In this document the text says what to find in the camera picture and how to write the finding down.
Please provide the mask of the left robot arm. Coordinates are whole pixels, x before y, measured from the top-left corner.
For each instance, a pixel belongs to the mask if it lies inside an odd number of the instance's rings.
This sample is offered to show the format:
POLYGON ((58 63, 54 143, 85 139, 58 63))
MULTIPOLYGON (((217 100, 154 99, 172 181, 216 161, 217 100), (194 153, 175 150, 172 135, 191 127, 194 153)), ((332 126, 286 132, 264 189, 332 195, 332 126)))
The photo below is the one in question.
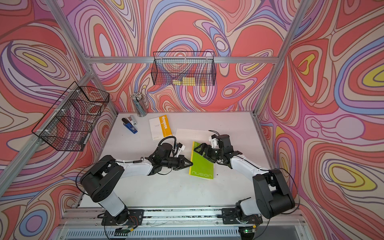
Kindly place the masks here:
POLYGON ((174 136, 163 138, 148 157, 134 161, 117 160, 111 155, 102 157, 80 178, 80 185, 93 202, 103 207, 105 220, 111 219, 116 225, 126 225, 134 216, 114 192, 121 178, 153 176, 163 168, 179 171, 193 166, 181 152, 185 146, 174 136))

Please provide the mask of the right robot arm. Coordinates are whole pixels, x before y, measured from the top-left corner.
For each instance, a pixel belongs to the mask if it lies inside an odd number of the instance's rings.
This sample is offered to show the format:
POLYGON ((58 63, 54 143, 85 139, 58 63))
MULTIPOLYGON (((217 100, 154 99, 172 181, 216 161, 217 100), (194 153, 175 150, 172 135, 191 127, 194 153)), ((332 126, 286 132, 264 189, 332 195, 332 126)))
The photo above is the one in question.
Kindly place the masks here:
POLYGON ((200 144, 194 148, 206 160, 227 166, 251 180, 254 197, 239 200, 233 209, 222 209, 225 224, 231 224, 234 218, 241 224, 248 224, 259 215, 271 219, 286 214, 296 207, 292 192, 280 169, 264 169, 247 159, 240 151, 235 151, 229 135, 212 135, 209 144, 200 144))

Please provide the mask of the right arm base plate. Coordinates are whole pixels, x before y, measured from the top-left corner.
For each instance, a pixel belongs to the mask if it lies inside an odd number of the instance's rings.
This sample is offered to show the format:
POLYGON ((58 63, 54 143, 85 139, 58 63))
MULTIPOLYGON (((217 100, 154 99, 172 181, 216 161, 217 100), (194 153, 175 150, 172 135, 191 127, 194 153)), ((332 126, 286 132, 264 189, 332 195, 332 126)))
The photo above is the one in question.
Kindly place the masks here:
POLYGON ((219 219, 222 219, 224 225, 234 224, 251 224, 259 226, 263 223, 261 215, 245 215, 239 208, 223 208, 221 213, 217 215, 219 219))

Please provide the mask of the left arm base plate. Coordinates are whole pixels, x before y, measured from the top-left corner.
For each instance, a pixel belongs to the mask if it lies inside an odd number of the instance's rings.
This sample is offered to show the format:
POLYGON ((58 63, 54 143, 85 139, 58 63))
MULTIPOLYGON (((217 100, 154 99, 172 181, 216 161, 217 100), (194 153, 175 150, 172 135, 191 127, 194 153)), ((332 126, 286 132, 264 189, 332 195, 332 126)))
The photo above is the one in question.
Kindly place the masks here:
POLYGON ((140 226, 144 219, 144 210, 123 210, 119 215, 113 217, 108 211, 102 218, 102 226, 140 226))

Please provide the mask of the orange cover notebook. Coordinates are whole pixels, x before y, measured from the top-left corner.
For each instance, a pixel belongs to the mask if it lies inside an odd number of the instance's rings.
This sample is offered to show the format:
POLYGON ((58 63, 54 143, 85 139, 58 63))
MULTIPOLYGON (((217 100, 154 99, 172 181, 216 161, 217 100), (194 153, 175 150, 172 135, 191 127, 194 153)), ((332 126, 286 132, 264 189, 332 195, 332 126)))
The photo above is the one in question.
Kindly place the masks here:
POLYGON ((210 131, 191 129, 177 129, 176 132, 177 141, 185 146, 185 152, 191 151, 194 146, 193 142, 210 144, 212 135, 214 133, 210 131))

